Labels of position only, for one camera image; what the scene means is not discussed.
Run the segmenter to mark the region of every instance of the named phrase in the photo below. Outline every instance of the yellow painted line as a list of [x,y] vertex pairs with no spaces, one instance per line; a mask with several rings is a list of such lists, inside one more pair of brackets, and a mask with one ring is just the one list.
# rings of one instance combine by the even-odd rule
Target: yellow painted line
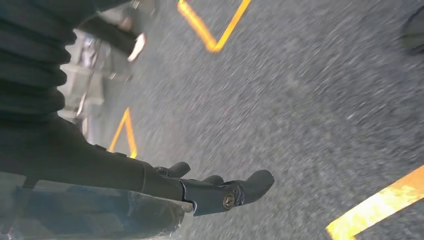
[[115,149],[115,145],[118,141],[118,137],[121,134],[122,128],[125,126],[126,130],[126,139],[129,145],[129,151],[131,153],[130,158],[135,158],[137,156],[137,146],[136,141],[134,138],[134,131],[133,126],[131,123],[131,115],[130,115],[130,109],[127,108],[125,112],[123,113],[122,119],[118,125],[118,128],[115,132],[115,135],[113,136],[112,143],[110,143],[109,152],[113,152]]
[[333,240],[355,235],[424,198],[424,165],[372,195],[327,226]]
[[237,23],[242,18],[243,13],[246,11],[251,0],[242,0],[240,6],[232,17],[226,30],[222,34],[221,38],[217,42],[212,36],[209,29],[206,27],[202,19],[195,13],[190,5],[185,0],[179,0],[178,11],[187,20],[188,24],[196,31],[197,35],[203,41],[206,49],[212,53],[218,53],[224,47],[231,33],[236,28]]

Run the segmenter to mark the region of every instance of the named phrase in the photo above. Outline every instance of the shoe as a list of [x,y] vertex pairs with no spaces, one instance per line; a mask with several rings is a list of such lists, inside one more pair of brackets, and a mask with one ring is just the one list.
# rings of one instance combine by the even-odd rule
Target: shoe
[[411,53],[424,52],[424,6],[408,19],[400,39]]
[[140,34],[135,40],[134,49],[128,57],[128,62],[133,62],[141,53],[146,44],[146,35],[144,33]]

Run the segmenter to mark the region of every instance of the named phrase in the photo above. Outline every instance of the gray asphalt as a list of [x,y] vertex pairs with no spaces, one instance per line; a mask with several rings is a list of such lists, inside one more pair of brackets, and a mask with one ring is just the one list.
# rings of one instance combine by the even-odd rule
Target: gray asphalt
[[[192,0],[217,38],[240,0]],[[423,0],[252,0],[212,54],[161,0],[131,82],[109,82],[109,145],[129,107],[139,160],[188,178],[270,170],[260,201],[196,218],[188,240],[329,240],[326,226],[424,164],[424,55],[402,25]],[[117,151],[128,151],[124,144]],[[417,202],[356,236],[424,239]]]

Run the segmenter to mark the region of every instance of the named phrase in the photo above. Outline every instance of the black pants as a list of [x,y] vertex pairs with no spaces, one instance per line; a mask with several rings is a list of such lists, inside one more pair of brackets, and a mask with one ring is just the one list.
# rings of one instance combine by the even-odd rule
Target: black pants
[[128,3],[130,0],[41,0],[34,2],[76,28],[84,21],[93,18],[97,12],[105,12]]
[[117,25],[105,21],[100,16],[95,16],[85,21],[78,29],[109,43],[127,57],[130,56],[136,44],[137,36],[133,32],[124,31]]

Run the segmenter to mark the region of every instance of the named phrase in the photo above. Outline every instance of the gloved hand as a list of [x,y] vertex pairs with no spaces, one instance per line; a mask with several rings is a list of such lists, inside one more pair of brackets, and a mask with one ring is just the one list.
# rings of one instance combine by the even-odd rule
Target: gloved hand
[[267,170],[253,173],[246,181],[224,182],[222,177],[212,175],[203,181],[181,179],[190,166],[179,162],[170,168],[155,167],[161,176],[178,180],[183,187],[182,201],[193,204],[194,215],[201,216],[226,212],[233,207],[259,200],[274,184],[274,177]]

